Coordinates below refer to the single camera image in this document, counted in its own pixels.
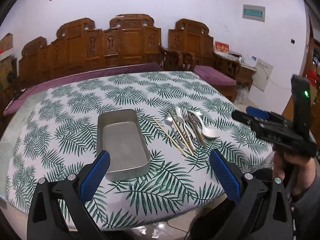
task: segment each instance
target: wooden chopstick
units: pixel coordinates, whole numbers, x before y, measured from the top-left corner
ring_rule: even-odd
[[[180,129],[180,126],[177,124],[176,120],[172,117],[172,115],[171,115],[170,113],[169,113],[169,115],[170,115],[171,118],[173,119],[173,125],[174,125],[174,127],[177,129],[178,133],[180,134],[180,136],[181,136],[184,144],[187,146],[190,154],[191,154],[192,156],[194,156],[193,150],[190,148],[190,145],[188,144],[187,139],[185,138],[184,134],[182,133],[182,131],[181,131],[181,129]]]
[[[193,128],[194,128],[194,130],[195,130],[195,132],[196,132],[197,135],[198,135],[199,143],[200,143],[203,147],[207,147],[206,144],[205,144],[205,142],[204,142],[204,140],[203,140],[203,138],[202,138],[202,135],[201,135],[201,133],[199,132],[199,130],[198,130],[198,128],[197,128],[197,125],[196,125],[195,121],[193,120],[192,116],[190,115],[190,113],[188,113],[188,118],[189,118],[189,120],[190,120],[190,122],[191,122],[191,124],[192,124],[192,126],[193,126]]]
[[[170,139],[170,141],[172,141],[172,143],[175,145],[175,147],[178,148],[178,150],[186,157],[188,158],[188,155],[181,149],[181,147],[175,142],[175,140],[173,140],[173,138],[164,130],[164,128],[161,126],[161,124],[159,124],[159,122],[154,119],[154,117],[152,117],[153,121],[156,122],[156,124],[160,127],[160,129],[165,133],[166,136],[168,136],[168,138]]]

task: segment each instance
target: table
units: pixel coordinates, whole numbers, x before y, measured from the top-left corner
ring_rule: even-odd
[[[163,125],[174,106],[201,111],[219,137],[196,145],[185,158],[152,120]],[[37,181],[62,180],[91,163],[96,153],[100,113],[136,110],[151,155],[150,172],[136,179],[102,180],[86,207],[99,228],[119,230],[163,221],[207,203],[223,193],[209,165],[218,148],[243,171],[270,167],[271,145],[231,119],[225,97],[191,72],[122,74],[49,89],[31,112],[17,140],[6,180],[7,201],[27,213]],[[60,201],[67,225],[74,228]]]
[[[244,62],[239,62],[239,60],[231,54],[217,53],[217,52],[216,52],[216,54],[223,57],[223,58],[232,60],[232,61],[239,64],[240,70],[239,70],[235,80],[236,80],[237,84],[245,85],[248,88],[248,90],[250,91],[250,88],[253,83],[252,76],[257,72],[256,68],[251,67],[251,66],[245,64]]]
[[[36,104],[41,101],[45,95],[45,91],[29,96],[22,106],[18,109],[12,119],[9,121],[9,125],[6,127],[0,139],[0,178],[6,178],[9,169],[10,159],[12,157],[13,149],[19,137],[20,131],[26,123],[32,110]],[[0,199],[5,200],[5,179],[0,180]]]

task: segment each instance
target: red object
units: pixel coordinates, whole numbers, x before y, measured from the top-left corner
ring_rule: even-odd
[[[317,81],[320,81],[320,77],[317,76],[317,72],[315,70],[310,70],[308,75],[308,80],[312,86],[316,86]]]
[[[229,45],[225,44],[225,43],[222,43],[222,42],[216,41],[215,49],[216,49],[216,51],[220,51],[220,52],[223,52],[223,53],[229,53]]]

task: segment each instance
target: metal tray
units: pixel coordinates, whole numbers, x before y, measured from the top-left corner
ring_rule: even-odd
[[[150,169],[150,153],[144,141],[137,113],[121,109],[98,117],[97,152],[110,154],[109,181],[133,179]]]

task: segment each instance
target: blue gripper pad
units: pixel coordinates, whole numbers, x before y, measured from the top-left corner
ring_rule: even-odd
[[[268,120],[270,118],[270,115],[268,112],[262,111],[252,106],[248,106],[245,111],[247,112],[248,115],[258,117],[264,120]]]
[[[79,198],[83,204],[92,200],[100,182],[109,169],[110,154],[107,151],[102,151],[100,155],[80,186]]]
[[[227,160],[218,150],[212,150],[209,162],[228,199],[239,204],[241,200],[241,185],[228,167]]]

